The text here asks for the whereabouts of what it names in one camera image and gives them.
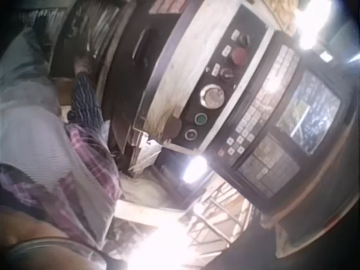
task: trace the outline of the plaid shirt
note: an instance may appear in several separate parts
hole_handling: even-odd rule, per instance
[[[100,131],[104,121],[86,74],[77,76],[68,118],[70,123],[65,124],[64,128],[71,146],[115,205],[120,196],[118,170],[102,142]],[[0,165],[1,188],[10,192],[20,204],[43,211],[45,220],[70,238],[99,247],[74,191],[71,173],[55,180],[58,183],[56,192],[49,193],[44,186],[16,171],[16,168]]]

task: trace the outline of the emergency stop button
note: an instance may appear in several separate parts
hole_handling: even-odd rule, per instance
[[[237,47],[231,52],[231,60],[236,66],[245,66],[248,61],[248,52],[244,48]]]

